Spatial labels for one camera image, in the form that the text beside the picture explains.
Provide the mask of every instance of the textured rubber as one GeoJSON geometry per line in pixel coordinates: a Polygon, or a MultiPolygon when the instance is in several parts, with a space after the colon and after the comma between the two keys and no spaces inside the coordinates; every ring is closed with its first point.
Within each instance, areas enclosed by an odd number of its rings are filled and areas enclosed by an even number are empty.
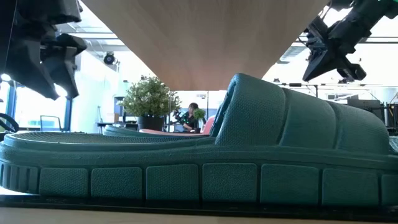
{"type": "Polygon", "coordinates": [[[390,137],[390,146],[394,152],[398,152],[398,136],[390,137]]]}
{"type": "Polygon", "coordinates": [[[398,205],[398,154],[373,114],[242,74],[217,114],[210,138],[10,134],[0,185],[63,197],[398,205]]]}

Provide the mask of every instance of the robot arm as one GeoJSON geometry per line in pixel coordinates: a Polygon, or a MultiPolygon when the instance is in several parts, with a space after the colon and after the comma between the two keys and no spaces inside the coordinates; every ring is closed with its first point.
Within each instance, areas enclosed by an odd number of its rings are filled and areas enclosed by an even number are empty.
{"type": "Polygon", "coordinates": [[[79,2],[5,0],[0,5],[0,29],[5,30],[0,33],[0,74],[54,100],[54,83],[70,98],[78,96],[74,59],[86,44],[78,37],[57,35],[55,25],[80,22],[79,2]]]}
{"type": "Polygon", "coordinates": [[[187,117],[185,116],[185,114],[181,115],[181,111],[179,110],[174,111],[174,118],[180,124],[185,124],[187,122],[187,117]]]}
{"type": "Polygon", "coordinates": [[[332,0],[329,7],[350,13],[331,27],[317,16],[308,28],[306,46],[311,50],[303,80],[310,81],[326,72],[337,72],[348,81],[362,80],[366,72],[358,64],[349,62],[347,54],[355,52],[355,45],[371,35],[370,30],[383,16],[390,19],[398,14],[396,0],[332,0]]]}

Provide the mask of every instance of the green plant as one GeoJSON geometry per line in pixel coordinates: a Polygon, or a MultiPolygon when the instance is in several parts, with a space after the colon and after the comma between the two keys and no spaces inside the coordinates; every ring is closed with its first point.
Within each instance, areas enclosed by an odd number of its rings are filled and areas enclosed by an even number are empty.
{"type": "Polygon", "coordinates": [[[120,105],[135,116],[160,117],[169,113],[169,97],[171,111],[179,110],[181,102],[175,91],[170,91],[157,77],[141,77],[128,89],[120,105]]]}
{"type": "Polygon", "coordinates": [[[202,109],[196,109],[193,111],[193,117],[197,120],[205,118],[206,112],[202,109]]]}

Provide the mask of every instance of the ceiling light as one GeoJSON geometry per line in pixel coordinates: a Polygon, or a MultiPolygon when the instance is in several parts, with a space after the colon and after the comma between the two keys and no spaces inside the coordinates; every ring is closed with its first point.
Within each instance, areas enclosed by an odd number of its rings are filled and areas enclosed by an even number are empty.
{"type": "Polygon", "coordinates": [[[340,21],[344,19],[348,13],[351,11],[351,8],[349,9],[342,9],[340,11],[336,11],[334,9],[330,9],[328,12],[328,15],[324,18],[325,24],[330,27],[333,25],[335,22],[340,21]]]}
{"type": "Polygon", "coordinates": [[[11,77],[9,75],[7,75],[7,74],[2,74],[1,75],[1,80],[5,81],[5,82],[9,82],[9,81],[11,81],[11,77]]]}
{"type": "Polygon", "coordinates": [[[57,84],[55,84],[55,91],[57,92],[58,96],[61,96],[61,97],[68,96],[67,91],[57,84]]]}

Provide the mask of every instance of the potted plant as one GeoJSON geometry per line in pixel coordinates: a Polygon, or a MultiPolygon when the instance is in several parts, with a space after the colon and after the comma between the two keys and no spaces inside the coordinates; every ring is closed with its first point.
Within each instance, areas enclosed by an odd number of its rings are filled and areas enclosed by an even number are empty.
{"type": "MultiPolygon", "coordinates": [[[[201,119],[204,119],[206,115],[206,111],[202,110],[202,109],[196,109],[193,111],[193,117],[199,121],[201,119]]],[[[195,132],[196,133],[200,133],[200,128],[199,127],[195,127],[195,132]]]]}
{"type": "Polygon", "coordinates": [[[162,131],[164,117],[171,111],[180,109],[180,98],[157,77],[141,77],[127,90],[121,105],[129,113],[137,116],[139,129],[162,131]]]}

